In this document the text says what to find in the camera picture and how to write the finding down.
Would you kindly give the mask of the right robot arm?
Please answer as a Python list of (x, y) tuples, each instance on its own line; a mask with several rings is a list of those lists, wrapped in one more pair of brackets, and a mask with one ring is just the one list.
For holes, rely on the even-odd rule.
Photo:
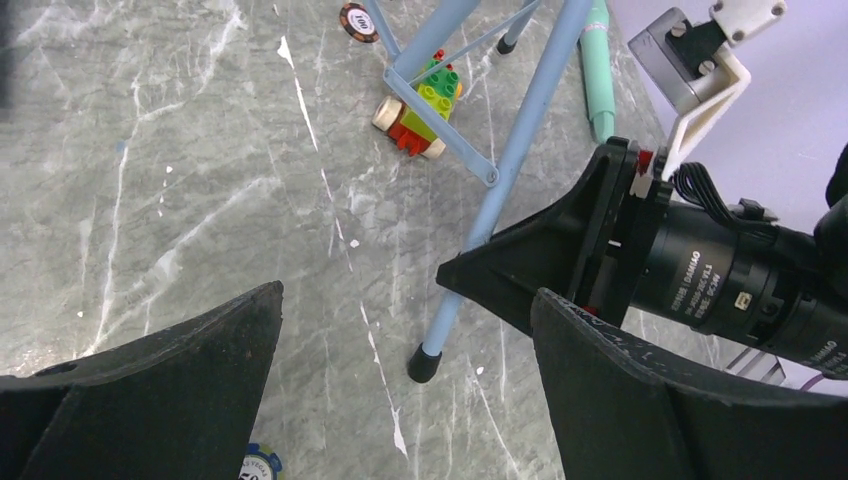
[(847, 202), (813, 233), (719, 195), (702, 164), (613, 137), (560, 199), (442, 264), (437, 283), (524, 334), (548, 289), (620, 326), (629, 308), (847, 376)]

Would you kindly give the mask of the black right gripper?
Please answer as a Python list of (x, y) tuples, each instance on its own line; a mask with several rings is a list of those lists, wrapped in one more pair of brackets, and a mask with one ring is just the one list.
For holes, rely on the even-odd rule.
[(437, 284), (525, 335), (542, 288), (621, 326), (671, 200), (665, 164), (665, 149), (609, 138), (568, 193), (440, 265)]

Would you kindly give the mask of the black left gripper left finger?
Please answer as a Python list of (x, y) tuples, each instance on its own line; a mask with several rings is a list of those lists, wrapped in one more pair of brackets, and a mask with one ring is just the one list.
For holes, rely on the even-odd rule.
[(274, 358), (283, 284), (27, 377), (1, 379), (5, 479), (234, 479)]

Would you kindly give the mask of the mint green microphone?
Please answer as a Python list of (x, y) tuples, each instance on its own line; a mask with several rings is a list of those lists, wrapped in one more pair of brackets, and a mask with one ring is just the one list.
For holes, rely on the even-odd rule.
[(616, 104), (608, 39), (609, 12), (595, 0), (579, 39), (587, 118), (593, 138), (605, 143), (615, 134)]

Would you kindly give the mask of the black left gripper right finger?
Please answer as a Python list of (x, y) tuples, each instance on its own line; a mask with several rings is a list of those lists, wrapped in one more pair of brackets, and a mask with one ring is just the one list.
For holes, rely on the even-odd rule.
[(542, 289), (532, 338), (569, 479), (843, 479), (847, 401), (723, 373)]

